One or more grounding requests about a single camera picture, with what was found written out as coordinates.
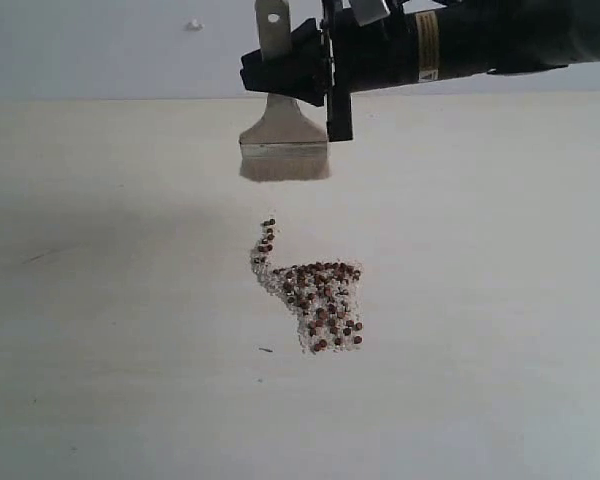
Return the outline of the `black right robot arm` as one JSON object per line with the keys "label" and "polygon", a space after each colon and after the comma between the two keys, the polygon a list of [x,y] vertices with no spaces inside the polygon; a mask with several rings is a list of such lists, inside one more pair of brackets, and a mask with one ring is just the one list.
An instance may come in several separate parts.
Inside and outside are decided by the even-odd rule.
{"label": "black right robot arm", "polygon": [[466,78],[520,76],[600,62],[600,1],[325,1],[271,46],[245,54],[246,90],[327,109],[332,142],[353,138],[357,92]]}

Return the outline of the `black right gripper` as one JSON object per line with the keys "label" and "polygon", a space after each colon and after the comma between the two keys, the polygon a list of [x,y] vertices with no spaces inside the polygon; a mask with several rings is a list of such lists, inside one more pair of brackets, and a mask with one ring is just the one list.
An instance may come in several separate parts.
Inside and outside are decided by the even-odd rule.
{"label": "black right gripper", "polygon": [[316,107],[322,107],[326,97],[329,140],[352,140],[354,93],[409,85],[418,79],[414,16],[404,11],[401,1],[387,3],[388,17],[360,26],[350,6],[324,1],[322,32],[315,18],[294,30],[282,19],[265,19],[258,26],[260,49],[241,57],[244,88]]}

